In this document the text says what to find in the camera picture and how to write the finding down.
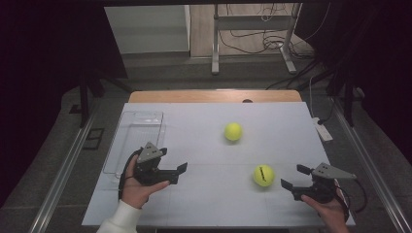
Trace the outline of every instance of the clear plastic box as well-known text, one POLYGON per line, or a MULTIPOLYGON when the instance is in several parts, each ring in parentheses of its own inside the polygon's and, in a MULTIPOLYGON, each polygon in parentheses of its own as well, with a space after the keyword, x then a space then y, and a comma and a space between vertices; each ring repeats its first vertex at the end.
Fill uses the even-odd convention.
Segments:
POLYGON ((107 174, 112 182, 118 183, 130 155, 144 147, 147 142, 161 148, 165 130, 163 112, 123 112, 103 173, 107 174))

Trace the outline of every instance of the wall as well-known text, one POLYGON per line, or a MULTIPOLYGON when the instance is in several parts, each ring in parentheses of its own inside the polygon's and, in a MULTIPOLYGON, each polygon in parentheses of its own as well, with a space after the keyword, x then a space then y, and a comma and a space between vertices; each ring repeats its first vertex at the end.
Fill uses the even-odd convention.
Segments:
POLYGON ((189 51, 185 6, 107 7, 120 53, 189 51))

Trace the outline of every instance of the metal rail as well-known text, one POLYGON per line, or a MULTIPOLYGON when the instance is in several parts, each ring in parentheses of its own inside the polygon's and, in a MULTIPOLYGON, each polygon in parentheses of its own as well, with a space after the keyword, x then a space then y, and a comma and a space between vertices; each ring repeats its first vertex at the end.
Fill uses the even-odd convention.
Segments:
POLYGON ((339 101, 335 102, 335 110, 335 113, 345 130, 345 133, 347 134, 349 140, 357 151, 357 155, 360 159, 360 163, 363 169, 372 182, 372 185, 375 187, 375 190, 381 201, 383 202, 392 222, 394 223, 394 226, 396 227, 397 232, 412 232, 408 219, 406 219, 403 210, 400 208, 394 197, 394 194, 391 192, 389 187, 386 185, 383 177, 379 173, 378 168, 370 157, 369 152, 363 145, 356 129, 354 127, 351 127, 343 116, 343 108, 339 101))
POLYGON ((38 232, 45 232, 46 228, 49 225, 49 222, 52 218, 52 214, 57 206, 58 200, 60 199, 61 193, 66 186, 66 183, 70 177, 70 174, 73 170, 73 167, 76 163, 76 160, 79 156, 80 151, 82 150, 83 143, 87 137, 87 133, 93 124, 94 118, 96 116, 97 110, 100 106, 100 99, 93 100, 93 104, 91 107, 91 113, 86 122, 85 126, 79 130, 76 139, 70 148, 69 152, 64 159, 60 170, 58 171, 54 181, 49 189, 46 198, 40 207, 37 216, 34 218, 34 221, 30 227, 28 232, 30 233, 38 233, 38 232))

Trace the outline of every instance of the human hand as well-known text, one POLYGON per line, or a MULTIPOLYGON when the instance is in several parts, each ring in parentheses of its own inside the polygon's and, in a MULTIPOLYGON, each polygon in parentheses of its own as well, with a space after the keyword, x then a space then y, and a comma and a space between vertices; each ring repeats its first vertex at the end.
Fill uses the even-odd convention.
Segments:
POLYGON ((349 232, 345 222, 344 210, 336 199, 326 204, 321 204, 306 195, 302 195, 301 199, 319 213, 331 233, 349 232))
POLYGON ((141 185, 133 177, 133 170, 137 157, 138 155, 134 155, 127 166, 121 200, 136 209, 141 209, 148 201, 149 196, 154 192, 164 189, 169 185, 169 181, 156 183, 152 186, 141 185))

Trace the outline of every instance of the yellow tennis ball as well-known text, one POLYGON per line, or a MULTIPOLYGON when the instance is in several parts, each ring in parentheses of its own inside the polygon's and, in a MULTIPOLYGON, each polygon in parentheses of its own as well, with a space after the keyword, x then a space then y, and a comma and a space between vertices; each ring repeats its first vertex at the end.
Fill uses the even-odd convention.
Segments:
POLYGON ((255 168, 254 180, 260 186, 270 186, 275 180, 275 173, 273 169, 266 164, 258 165, 255 168))
POLYGON ((224 129, 224 136, 230 141, 239 140, 242 137, 242 126, 236 122, 229 123, 224 129))

